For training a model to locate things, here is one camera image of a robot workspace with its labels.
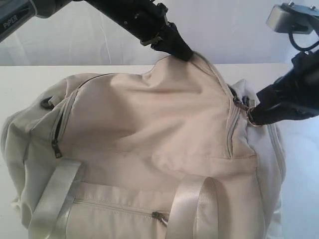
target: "white table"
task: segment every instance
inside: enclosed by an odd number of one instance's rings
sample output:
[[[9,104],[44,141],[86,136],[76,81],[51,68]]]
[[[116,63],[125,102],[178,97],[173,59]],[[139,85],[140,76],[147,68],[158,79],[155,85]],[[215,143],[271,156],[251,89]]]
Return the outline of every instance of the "white table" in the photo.
[[[83,73],[143,73],[151,66],[0,67],[0,124],[27,107],[48,86]],[[247,79],[257,91],[289,70],[285,64],[217,65],[229,84]],[[280,123],[286,143],[287,177],[283,187],[284,232],[288,239],[319,239],[319,118]],[[15,190],[0,159],[0,238],[26,239],[27,231],[10,208]]]

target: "white duffel bag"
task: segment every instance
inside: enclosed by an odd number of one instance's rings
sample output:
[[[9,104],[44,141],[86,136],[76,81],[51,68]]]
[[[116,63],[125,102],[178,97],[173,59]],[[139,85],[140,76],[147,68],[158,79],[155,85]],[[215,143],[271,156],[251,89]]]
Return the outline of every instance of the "white duffel bag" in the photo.
[[[49,88],[1,138],[29,238],[282,238],[279,132],[244,96],[198,54]]]

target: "bag strap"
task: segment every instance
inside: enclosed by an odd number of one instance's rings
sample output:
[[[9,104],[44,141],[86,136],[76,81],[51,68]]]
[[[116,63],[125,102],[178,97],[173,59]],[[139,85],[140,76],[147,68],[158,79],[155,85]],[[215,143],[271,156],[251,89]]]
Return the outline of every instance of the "bag strap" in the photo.
[[[166,239],[217,239],[218,204],[213,178],[186,176],[169,215]]]
[[[69,210],[65,210],[65,205],[70,204],[66,201],[73,202],[75,190],[72,188],[82,175],[81,162],[70,159],[60,161],[33,212],[28,228],[29,239],[55,238],[53,234],[56,233],[65,236],[65,232],[57,232],[55,227],[61,210],[67,218]]]

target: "white wall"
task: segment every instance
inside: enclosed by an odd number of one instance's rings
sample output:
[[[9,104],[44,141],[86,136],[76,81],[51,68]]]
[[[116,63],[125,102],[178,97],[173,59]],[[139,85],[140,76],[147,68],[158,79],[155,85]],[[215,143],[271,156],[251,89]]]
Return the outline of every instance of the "white wall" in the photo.
[[[288,36],[265,24],[282,0],[161,2],[186,42],[214,63],[285,62],[291,54]],[[86,2],[33,18],[0,44],[0,65],[153,64],[161,56]]]

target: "black cable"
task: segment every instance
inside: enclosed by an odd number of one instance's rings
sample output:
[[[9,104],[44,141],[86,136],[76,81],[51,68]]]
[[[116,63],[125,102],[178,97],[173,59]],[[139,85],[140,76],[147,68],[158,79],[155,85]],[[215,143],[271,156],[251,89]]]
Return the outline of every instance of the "black cable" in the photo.
[[[311,45],[310,47],[303,48],[303,47],[298,46],[297,43],[295,42],[294,34],[293,34],[292,30],[289,31],[288,36],[289,36],[289,41],[292,44],[292,46],[301,52],[311,51],[315,47],[319,46],[319,41],[317,41],[315,44]]]

